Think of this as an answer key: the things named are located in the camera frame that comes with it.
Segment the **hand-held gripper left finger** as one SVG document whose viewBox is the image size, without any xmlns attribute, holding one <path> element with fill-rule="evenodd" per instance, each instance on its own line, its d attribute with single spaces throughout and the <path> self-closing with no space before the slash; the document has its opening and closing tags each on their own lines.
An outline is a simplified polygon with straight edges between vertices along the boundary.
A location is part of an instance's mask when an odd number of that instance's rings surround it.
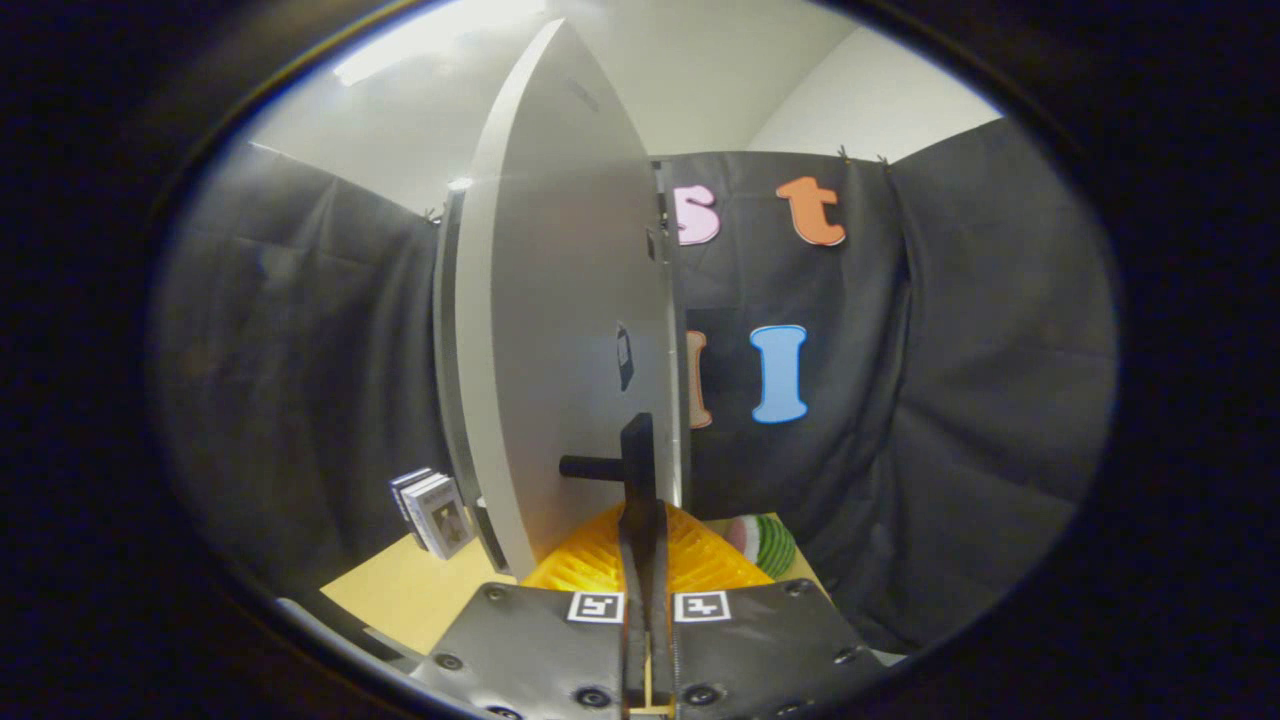
<svg viewBox="0 0 1280 720">
<path fill-rule="evenodd" d="M 612 509 L 576 530 L 532 582 L 480 585 L 413 670 L 475 717 L 626 719 L 648 697 L 637 553 Z"/>
</svg>

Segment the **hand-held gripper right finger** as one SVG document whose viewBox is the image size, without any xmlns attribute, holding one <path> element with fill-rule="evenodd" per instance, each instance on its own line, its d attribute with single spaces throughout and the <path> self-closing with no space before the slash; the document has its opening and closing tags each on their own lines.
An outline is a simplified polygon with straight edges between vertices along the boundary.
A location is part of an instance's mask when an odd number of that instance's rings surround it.
<svg viewBox="0 0 1280 720">
<path fill-rule="evenodd" d="M 668 507 L 646 537 L 652 698 L 672 719 L 842 717 L 890 674 L 808 578 L 672 592 Z"/>
</svg>

